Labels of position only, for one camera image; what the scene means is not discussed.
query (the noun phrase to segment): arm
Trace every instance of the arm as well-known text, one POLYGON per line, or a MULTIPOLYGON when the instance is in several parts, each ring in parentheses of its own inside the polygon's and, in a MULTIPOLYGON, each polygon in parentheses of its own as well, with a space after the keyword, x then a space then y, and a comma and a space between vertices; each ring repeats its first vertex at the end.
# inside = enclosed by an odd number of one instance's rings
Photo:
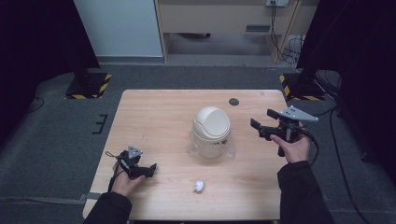
POLYGON ((137 179, 131 180, 125 172, 121 171, 114 181, 111 192, 100 196, 84 224, 125 224, 131 214, 132 193, 144 179, 145 177, 141 175, 137 179))
POLYGON ((281 223, 334 223, 323 201, 318 182, 308 163, 309 140, 303 136, 295 143, 287 143, 271 135, 271 139, 285 151, 289 164, 277 174, 281 223))

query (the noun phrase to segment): power outlet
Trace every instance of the power outlet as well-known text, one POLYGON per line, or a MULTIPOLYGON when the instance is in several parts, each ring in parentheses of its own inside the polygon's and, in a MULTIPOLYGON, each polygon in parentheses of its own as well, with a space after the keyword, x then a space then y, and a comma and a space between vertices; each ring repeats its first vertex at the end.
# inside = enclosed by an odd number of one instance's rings
POLYGON ((276 3, 277 7, 286 7, 288 5, 289 0, 266 0, 265 5, 268 7, 272 7, 273 2, 276 3))

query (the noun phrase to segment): black stand base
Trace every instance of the black stand base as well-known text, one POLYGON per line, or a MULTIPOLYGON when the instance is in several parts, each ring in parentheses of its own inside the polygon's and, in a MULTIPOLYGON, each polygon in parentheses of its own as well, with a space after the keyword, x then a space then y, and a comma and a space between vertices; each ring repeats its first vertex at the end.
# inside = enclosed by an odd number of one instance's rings
POLYGON ((99 98, 103 94, 103 85, 106 83, 107 73, 89 73, 89 82, 80 84, 77 78, 74 78, 70 84, 66 98, 69 99, 85 99, 99 98))
POLYGON ((324 91, 313 82, 301 85, 299 83, 300 74, 288 73, 280 77, 285 94, 288 100, 293 98, 299 100, 324 100, 324 91))

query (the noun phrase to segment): white wall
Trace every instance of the white wall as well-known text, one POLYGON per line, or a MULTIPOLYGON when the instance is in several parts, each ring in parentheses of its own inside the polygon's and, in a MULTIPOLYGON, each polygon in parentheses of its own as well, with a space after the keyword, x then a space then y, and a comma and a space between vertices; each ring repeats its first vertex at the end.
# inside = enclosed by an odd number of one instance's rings
POLYGON ((153 0, 75 0, 96 56, 162 57, 153 0))

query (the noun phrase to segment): white lid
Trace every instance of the white lid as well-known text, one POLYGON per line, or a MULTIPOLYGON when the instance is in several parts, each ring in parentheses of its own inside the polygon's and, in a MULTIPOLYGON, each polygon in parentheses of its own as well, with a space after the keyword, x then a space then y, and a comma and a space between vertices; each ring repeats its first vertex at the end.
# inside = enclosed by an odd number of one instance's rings
POLYGON ((230 132, 230 120, 222 109, 207 106, 195 115, 193 131, 206 141, 220 140, 230 132))

